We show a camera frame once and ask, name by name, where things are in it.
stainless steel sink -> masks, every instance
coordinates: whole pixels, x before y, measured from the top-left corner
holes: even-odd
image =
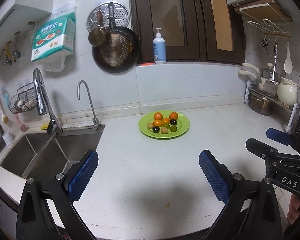
[[[58,173],[66,173],[88,150],[95,150],[102,132],[89,128],[65,130],[57,136],[25,134],[0,161],[0,166],[24,179],[53,179]]]

wire basket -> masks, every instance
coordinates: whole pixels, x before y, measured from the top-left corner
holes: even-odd
[[[10,111],[13,114],[24,113],[34,109],[37,106],[37,96],[33,83],[29,83],[19,88],[17,92],[18,94],[14,95],[10,101]]]

yellow sponge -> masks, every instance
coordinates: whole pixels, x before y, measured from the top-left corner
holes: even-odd
[[[46,130],[48,128],[48,124],[44,123],[40,129],[43,131],[43,130]]]

tissue package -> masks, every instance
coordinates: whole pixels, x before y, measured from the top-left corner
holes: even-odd
[[[74,13],[62,15],[42,25],[34,35],[31,61],[37,61],[48,71],[61,71],[65,57],[72,54],[74,32]]]

green plate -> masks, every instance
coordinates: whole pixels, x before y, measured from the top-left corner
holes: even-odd
[[[188,119],[188,117],[186,117],[184,114],[178,113],[178,120],[177,120],[177,128],[178,130],[176,132],[171,132],[169,129],[169,132],[167,134],[162,134],[161,132],[159,133],[154,133],[152,131],[152,129],[149,129],[147,127],[148,123],[153,122],[154,121],[154,114],[160,112],[163,115],[163,118],[168,117],[169,118],[169,114],[175,111],[155,111],[155,112],[151,112],[149,114],[146,114],[145,116],[143,116],[140,121],[139,121],[139,129],[141,132],[143,132],[145,135],[153,137],[153,138],[158,138],[158,139],[170,139],[170,138],[175,138],[178,137],[182,134],[184,134],[190,127],[190,121]]]

